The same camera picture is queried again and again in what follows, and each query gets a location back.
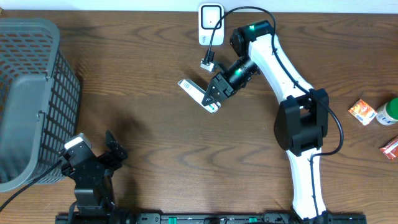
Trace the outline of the white green medicine box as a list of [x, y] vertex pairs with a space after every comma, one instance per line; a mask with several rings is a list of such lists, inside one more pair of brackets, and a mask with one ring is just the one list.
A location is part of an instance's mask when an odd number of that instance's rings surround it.
[[188, 79], [180, 80], [178, 82], [178, 85], [202, 108], [207, 110], [207, 112], [216, 113], [221, 108], [221, 104], [219, 102], [204, 106], [202, 100], [204, 99], [205, 91], [201, 87], [199, 87], [196, 83], [194, 83], [192, 80]]

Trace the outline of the small orange snack box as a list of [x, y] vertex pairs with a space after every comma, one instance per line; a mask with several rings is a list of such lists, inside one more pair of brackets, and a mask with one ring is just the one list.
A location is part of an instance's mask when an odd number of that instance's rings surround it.
[[359, 99], [348, 112], [353, 115], [363, 126], [367, 126], [376, 117], [377, 112], [365, 101]]

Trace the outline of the green lid white jar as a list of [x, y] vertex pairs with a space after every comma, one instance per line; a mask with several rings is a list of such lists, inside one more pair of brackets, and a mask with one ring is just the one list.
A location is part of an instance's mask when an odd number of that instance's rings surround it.
[[394, 98], [387, 103], [380, 106], [376, 112], [377, 121], [385, 126], [390, 126], [397, 123], [397, 104], [398, 98]]

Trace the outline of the red Top chocolate bar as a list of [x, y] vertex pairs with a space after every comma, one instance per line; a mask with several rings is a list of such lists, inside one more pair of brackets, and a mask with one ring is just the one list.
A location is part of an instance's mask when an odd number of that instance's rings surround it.
[[384, 147], [379, 150], [390, 160], [397, 159], [398, 137], [391, 139]]

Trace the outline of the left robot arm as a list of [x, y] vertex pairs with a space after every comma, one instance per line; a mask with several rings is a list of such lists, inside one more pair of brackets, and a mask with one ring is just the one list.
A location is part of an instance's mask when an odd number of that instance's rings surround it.
[[61, 171], [74, 180], [76, 201], [66, 215], [57, 215], [56, 223], [129, 223], [129, 211], [118, 208], [114, 196], [112, 176], [128, 158], [127, 152], [106, 131], [108, 150], [96, 156], [83, 133], [65, 143], [60, 153]]

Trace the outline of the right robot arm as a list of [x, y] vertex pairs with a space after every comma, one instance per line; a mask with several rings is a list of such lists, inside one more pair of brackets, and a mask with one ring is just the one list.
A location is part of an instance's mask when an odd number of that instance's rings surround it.
[[299, 222], [318, 223], [326, 212], [320, 158], [328, 132], [328, 94], [324, 89], [314, 89], [300, 76], [268, 21], [238, 27], [229, 42], [238, 60], [229, 68], [220, 68], [200, 104], [217, 105], [244, 88], [254, 73], [265, 76], [279, 104], [274, 135], [289, 158], [294, 214]]

